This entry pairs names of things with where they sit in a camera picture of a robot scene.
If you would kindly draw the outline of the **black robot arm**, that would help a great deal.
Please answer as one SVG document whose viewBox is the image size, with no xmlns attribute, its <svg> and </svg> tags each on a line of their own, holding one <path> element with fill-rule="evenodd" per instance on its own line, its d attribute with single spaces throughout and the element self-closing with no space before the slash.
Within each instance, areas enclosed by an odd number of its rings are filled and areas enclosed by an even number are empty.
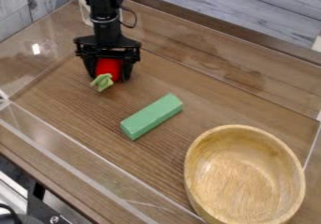
<svg viewBox="0 0 321 224">
<path fill-rule="evenodd" d="M 81 58 L 89 77 L 109 74 L 115 82 L 131 78 L 132 66 L 140 61 L 139 41 L 122 34 L 123 0 L 85 0 L 93 34 L 76 37 L 75 54 Z"/>
</svg>

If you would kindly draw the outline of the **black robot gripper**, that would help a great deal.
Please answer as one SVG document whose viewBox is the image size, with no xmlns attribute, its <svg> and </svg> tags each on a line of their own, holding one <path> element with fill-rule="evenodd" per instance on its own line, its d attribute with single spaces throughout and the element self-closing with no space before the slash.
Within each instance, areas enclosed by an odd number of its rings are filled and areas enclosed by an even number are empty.
<svg viewBox="0 0 321 224">
<path fill-rule="evenodd" d="M 140 60 L 140 43 L 122 33 L 119 17 L 89 18 L 93 34 L 73 40 L 75 54 L 83 60 L 89 77 L 96 77 L 97 60 L 101 58 L 123 60 L 120 78 L 131 78 L 134 63 Z"/>
</svg>

